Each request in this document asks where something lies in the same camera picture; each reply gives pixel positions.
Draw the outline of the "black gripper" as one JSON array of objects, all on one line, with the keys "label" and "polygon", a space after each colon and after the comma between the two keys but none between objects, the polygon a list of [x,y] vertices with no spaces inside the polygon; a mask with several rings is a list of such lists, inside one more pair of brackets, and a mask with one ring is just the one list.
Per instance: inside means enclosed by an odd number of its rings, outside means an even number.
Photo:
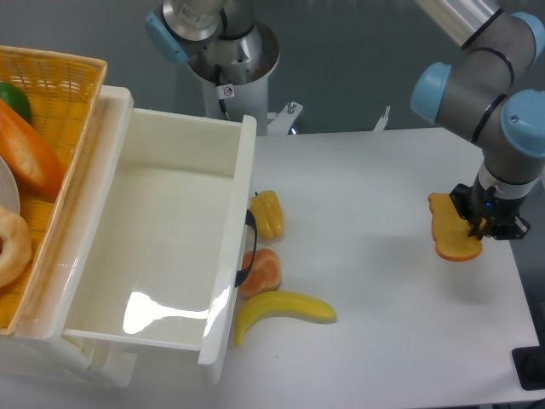
[{"label": "black gripper", "polygon": [[482,240],[523,239],[531,225],[519,214],[523,199],[501,199],[496,187],[484,189],[479,183],[471,187],[458,184],[450,192],[457,215],[469,224],[468,237]]}]

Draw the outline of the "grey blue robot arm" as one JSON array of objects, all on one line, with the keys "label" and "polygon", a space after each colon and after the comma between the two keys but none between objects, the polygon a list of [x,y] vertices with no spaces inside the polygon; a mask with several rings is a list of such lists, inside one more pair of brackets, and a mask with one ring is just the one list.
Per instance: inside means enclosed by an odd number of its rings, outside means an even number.
[{"label": "grey blue robot arm", "polygon": [[[471,186],[449,201],[472,236],[522,239],[529,223],[519,209],[544,168],[544,94],[510,93],[544,49],[535,16],[506,14],[494,1],[422,1],[421,9],[463,50],[460,66],[435,63],[412,91],[412,110],[479,147],[484,160]],[[250,1],[164,1],[146,31],[171,63],[199,78],[207,115],[255,117],[261,135],[286,133],[299,108],[268,111],[268,78],[278,41],[257,21]]]}]

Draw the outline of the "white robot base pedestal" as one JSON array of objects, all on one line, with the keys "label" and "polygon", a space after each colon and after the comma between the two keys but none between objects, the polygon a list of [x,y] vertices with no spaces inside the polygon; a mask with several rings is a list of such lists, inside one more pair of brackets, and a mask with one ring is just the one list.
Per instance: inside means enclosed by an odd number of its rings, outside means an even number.
[{"label": "white robot base pedestal", "polygon": [[189,60],[201,84],[206,116],[240,122],[256,120],[257,135],[293,135],[303,105],[288,101],[278,112],[269,110],[269,78],[280,57],[273,31],[260,21],[244,37],[218,38]]}]

